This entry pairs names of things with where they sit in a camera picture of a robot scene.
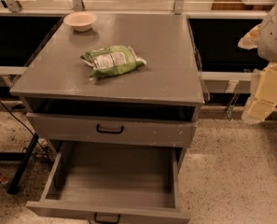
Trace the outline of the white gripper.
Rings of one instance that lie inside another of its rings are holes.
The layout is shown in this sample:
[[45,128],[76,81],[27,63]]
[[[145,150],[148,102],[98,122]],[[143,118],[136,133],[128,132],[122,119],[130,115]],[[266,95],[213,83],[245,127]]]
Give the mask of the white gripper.
[[251,75],[251,95],[246,101],[242,120],[247,124],[263,122],[277,106],[277,3],[260,25],[253,27],[238,42],[241,49],[256,49],[269,63]]

